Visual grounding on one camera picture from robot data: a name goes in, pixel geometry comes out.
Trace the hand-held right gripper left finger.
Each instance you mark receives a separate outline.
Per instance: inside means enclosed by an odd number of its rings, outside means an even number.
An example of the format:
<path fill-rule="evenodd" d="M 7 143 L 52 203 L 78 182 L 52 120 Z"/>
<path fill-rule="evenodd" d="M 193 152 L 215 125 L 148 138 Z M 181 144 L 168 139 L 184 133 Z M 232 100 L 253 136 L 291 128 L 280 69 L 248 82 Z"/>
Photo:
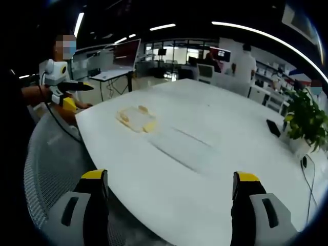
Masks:
<path fill-rule="evenodd" d="M 45 224 L 50 245 L 109 245 L 107 181 L 107 170 L 89 171 L 54 204 Z"/>

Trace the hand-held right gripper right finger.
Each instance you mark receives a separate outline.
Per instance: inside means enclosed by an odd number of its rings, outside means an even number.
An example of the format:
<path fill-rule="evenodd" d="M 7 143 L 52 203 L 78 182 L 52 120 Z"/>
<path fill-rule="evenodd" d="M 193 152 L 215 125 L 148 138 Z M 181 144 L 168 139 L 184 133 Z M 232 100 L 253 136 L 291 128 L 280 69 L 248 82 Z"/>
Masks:
<path fill-rule="evenodd" d="M 232 201 L 230 245 L 290 245 L 297 236 L 291 212 L 257 176 L 234 172 Z"/>

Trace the person's left hand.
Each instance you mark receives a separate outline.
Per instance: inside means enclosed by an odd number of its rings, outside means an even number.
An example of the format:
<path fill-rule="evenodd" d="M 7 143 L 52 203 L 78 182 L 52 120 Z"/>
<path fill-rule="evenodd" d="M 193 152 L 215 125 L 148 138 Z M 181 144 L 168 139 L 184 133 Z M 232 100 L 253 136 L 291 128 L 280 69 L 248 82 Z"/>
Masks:
<path fill-rule="evenodd" d="M 52 91 L 49 87 L 42 85 L 38 86 L 41 102 L 51 103 L 52 102 Z"/>

